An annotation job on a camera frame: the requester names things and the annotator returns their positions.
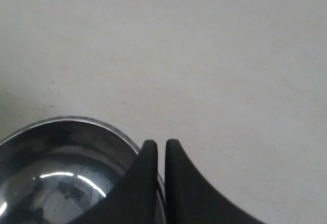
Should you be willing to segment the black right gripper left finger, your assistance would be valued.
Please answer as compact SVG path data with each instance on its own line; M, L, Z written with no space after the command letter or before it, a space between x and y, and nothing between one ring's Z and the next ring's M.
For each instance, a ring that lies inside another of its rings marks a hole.
M144 141L137 158L109 195L74 223L154 223L157 164L157 144Z

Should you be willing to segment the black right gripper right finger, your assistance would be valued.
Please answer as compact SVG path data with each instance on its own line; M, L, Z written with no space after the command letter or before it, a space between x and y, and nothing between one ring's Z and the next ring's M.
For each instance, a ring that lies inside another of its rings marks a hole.
M168 223L258 223L205 179L177 139L166 143L165 196Z

